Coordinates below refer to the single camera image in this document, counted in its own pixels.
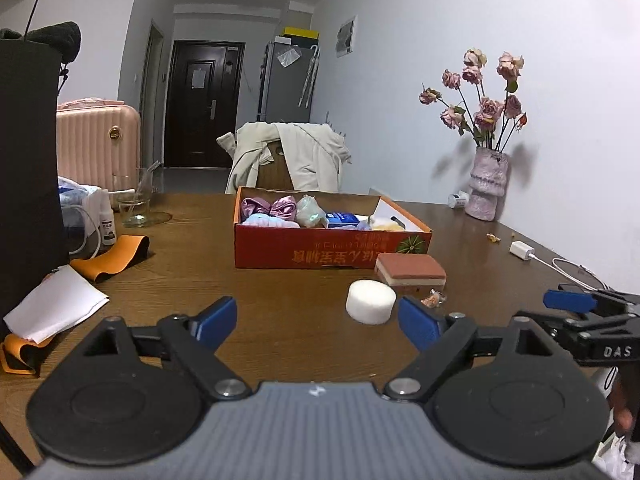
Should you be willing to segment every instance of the yellow box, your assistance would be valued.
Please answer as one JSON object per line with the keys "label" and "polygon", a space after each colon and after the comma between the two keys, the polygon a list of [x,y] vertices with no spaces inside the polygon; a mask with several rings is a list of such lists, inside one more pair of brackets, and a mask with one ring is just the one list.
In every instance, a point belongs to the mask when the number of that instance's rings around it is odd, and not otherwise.
{"label": "yellow box", "polygon": [[306,28],[285,27],[283,36],[300,36],[301,38],[311,38],[317,40],[320,33],[316,30],[306,30]]}

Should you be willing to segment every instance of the blue box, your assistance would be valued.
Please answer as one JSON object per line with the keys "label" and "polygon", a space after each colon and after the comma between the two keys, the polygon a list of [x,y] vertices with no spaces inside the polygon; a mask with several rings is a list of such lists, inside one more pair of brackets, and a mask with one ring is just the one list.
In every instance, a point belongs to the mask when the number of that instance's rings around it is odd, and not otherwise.
{"label": "blue box", "polygon": [[334,229],[336,227],[345,227],[347,225],[352,225],[357,227],[360,223],[356,215],[351,213],[327,213],[326,220],[328,222],[328,228]]}

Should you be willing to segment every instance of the orange cardboard box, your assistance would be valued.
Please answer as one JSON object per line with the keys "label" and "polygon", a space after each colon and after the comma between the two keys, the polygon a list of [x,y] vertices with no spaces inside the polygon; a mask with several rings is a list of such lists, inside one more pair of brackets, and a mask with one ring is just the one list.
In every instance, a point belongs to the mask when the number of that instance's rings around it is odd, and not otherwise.
{"label": "orange cardboard box", "polygon": [[[241,224],[240,205],[245,198],[263,198],[274,203],[288,195],[293,195],[296,202],[311,195],[327,212],[380,218],[395,216],[406,225],[406,231],[290,229]],[[320,191],[292,193],[251,187],[241,187],[236,195],[234,236],[239,269],[373,269],[380,253],[426,253],[431,235],[429,227],[386,197]]]}

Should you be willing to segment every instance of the white jacket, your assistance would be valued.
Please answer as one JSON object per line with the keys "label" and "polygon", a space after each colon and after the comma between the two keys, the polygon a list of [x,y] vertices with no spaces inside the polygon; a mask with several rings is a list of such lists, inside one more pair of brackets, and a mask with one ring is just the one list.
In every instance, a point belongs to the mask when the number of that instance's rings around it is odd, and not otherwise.
{"label": "white jacket", "polygon": [[227,193],[241,186],[255,187],[260,165],[271,158],[267,144],[274,140],[282,142],[296,190],[338,192],[342,165],[351,160],[344,138],[328,124],[247,123],[238,130],[237,138],[235,146],[228,142],[229,134],[218,140],[234,160]]}

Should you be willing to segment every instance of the pink rose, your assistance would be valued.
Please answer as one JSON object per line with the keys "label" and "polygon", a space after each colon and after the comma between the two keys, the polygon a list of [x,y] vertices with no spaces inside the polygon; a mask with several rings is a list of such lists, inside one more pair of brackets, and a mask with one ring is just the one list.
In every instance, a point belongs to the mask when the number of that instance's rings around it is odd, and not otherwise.
{"label": "pink rose", "polygon": [[462,79],[469,81],[472,85],[479,85],[482,82],[482,72],[475,66],[467,66],[462,71]]}
{"label": "pink rose", "polygon": [[467,66],[482,68],[486,65],[486,56],[479,48],[470,48],[465,52],[464,63]]}
{"label": "pink rose", "polygon": [[481,130],[493,131],[495,129],[495,120],[491,115],[483,114],[482,112],[476,112],[474,114],[474,123]]}
{"label": "pink rose", "polygon": [[460,88],[460,74],[445,70],[444,74],[442,74],[442,84],[452,90],[458,90]]}
{"label": "pink rose", "polygon": [[483,97],[480,101],[480,111],[474,114],[474,123],[481,130],[493,131],[495,125],[504,110],[502,101],[494,101],[488,97]]}
{"label": "pink rose", "polygon": [[507,119],[515,119],[522,113],[522,104],[520,104],[520,100],[515,95],[507,97],[504,106],[504,114],[507,116]]}
{"label": "pink rose", "polygon": [[459,128],[464,120],[463,115],[459,114],[454,108],[444,110],[443,113],[440,114],[440,118],[444,125],[451,130]]}
{"label": "pink rose", "polygon": [[442,94],[437,90],[434,90],[433,88],[425,88],[420,94],[420,102],[423,105],[430,105],[431,103],[436,102],[440,97],[442,97]]}
{"label": "pink rose", "polygon": [[520,76],[520,69],[524,67],[524,59],[522,56],[513,57],[508,52],[503,52],[498,58],[498,68],[496,69],[507,81],[516,81]]}

